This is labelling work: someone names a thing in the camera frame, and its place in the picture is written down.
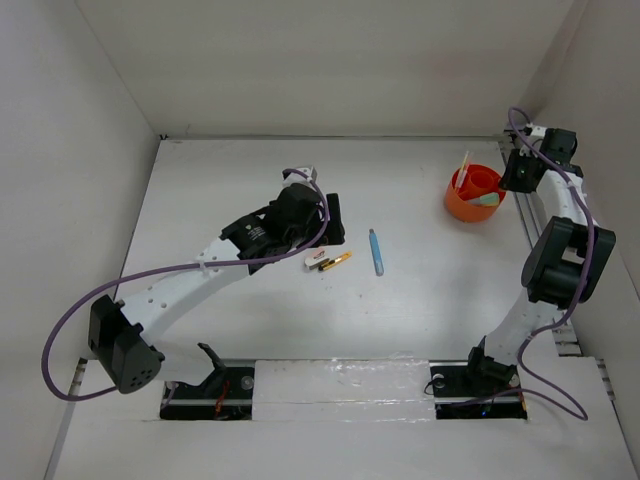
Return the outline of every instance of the white wall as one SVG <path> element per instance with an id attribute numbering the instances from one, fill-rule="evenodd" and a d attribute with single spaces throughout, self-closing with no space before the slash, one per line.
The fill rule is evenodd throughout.
<path id="1" fill-rule="evenodd" d="M 587 353 L 606 362 L 636 466 L 640 303 L 632 281 L 640 285 L 638 25 L 638 0 L 590 0 L 549 102 L 536 117 L 544 125 L 578 132 L 575 163 L 584 169 L 599 220 L 618 237 L 614 258 L 574 324 Z"/>
<path id="2" fill-rule="evenodd" d="M 30 480 L 65 408 L 40 376 L 46 335 L 119 274 L 157 141 L 71 0 L 0 2 L 0 68 L 0 477 Z M 86 322 L 55 349 L 65 389 Z"/>
<path id="3" fill-rule="evenodd" d="M 174 136 L 501 132 L 584 3 L 77 1 L 151 126 Z"/>

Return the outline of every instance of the marker in bowl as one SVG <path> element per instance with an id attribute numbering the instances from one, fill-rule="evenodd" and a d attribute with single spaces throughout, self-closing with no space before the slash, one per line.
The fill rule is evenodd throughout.
<path id="1" fill-rule="evenodd" d="M 380 246 L 378 245 L 378 237 L 373 228 L 369 229 L 369 243 L 371 244 L 371 253 L 373 254 L 373 266 L 376 269 L 376 275 L 381 277 L 384 275 L 384 266 L 382 265 L 382 256 L 380 255 Z"/>

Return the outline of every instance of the white table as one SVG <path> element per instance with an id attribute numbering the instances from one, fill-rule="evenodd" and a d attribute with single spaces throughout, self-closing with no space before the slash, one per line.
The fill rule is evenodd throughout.
<path id="1" fill-rule="evenodd" d="M 163 142 L 125 274 L 193 258 L 223 227 L 275 198 L 282 169 L 308 164 L 325 193 L 340 194 L 347 243 L 332 254 L 354 254 L 322 274 L 290 259 L 224 289 L 157 344 L 168 357 L 164 377 L 202 380 L 210 366 L 200 341 L 223 358 L 466 358 L 515 301 L 529 252 L 511 195 L 483 224 L 463 224 L 444 210 L 444 189 L 466 150 L 502 172 L 492 142 Z M 379 236 L 383 277 L 373 270 L 369 228 Z M 119 296 L 150 282 L 124 286 Z M 411 381 L 398 387 L 405 395 L 395 407 L 384 402 L 393 394 L 384 376 L 368 377 L 367 393 L 344 397 L 330 362 L 261 362 L 252 422 L 159 421 L 160 382 L 78 405 L 56 478 L 89 471 L 96 480 L 634 478 L 595 363 L 559 358 L 550 336 L 527 357 L 577 395 L 592 420 L 574 421 L 531 399 L 529 422 L 434 421 L 432 401 L 419 389 L 428 375 L 423 360 L 406 360 L 417 364 L 409 365 Z M 317 377 L 318 365 L 322 388 L 304 383 Z M 92 363 L 83 391 L 106 384 Z M 545 390 L 526 376 L 523 384 Z M 307 396 L 299 398 L 300 390 Z"/>

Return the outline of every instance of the table surface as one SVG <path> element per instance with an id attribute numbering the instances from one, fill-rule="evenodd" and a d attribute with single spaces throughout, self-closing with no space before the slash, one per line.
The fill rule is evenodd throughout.
<path id="1" fill-rule="evenodd" d="M 332 254 L 353 251 L 322 274 L 294 258 L 225 288 L 167 332 L 158 345 L 168 354 L 163 370 L 199 382 L 210 369 L 199 341 L 223 358 L 386 360 L 355 369 L 348 361 L 259 362 L 251 422 L 160 421 L 160 381 L 83 402 L 55 478 L 635 478 L 595 362 L 558 357 L 550 336 L 533 342 L 530 366 L 579 398 L 589 422 L 529 396 L 527 422 L 435 421 L 422 359 L 466 357 L 515 301 L 529 251 L 511 195 L 482 224 L 444 210 L 466 150 L 502 171 L 492 142 L 162 142 L 125 274 L 193 258 L 227 224 L 275 198 L 283 168 L 308 164 L 326 193 L 341 196 L 347 243 Z M 373 269 L 369 228 L 378 232 L 383 277 Z M 527 375 L 522 382 L 549 393 Z M 82 393 L 108 384 L 90 362 Z"/>

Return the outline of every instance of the blue pen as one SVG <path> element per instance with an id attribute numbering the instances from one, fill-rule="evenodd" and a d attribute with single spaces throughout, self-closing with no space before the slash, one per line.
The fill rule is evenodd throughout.
<path id="1" fill-rule="evenodd" d="M 376 268 L 376 275 L 381 277 L 384 275 L 384 267 L 382 266 L 378 237 L 376 236 L 376 232 L 373 231 L 373 228 L 369 229 L 369 243 L 371 244 L 371 253 L 373 254 L 373 265 Z"/>

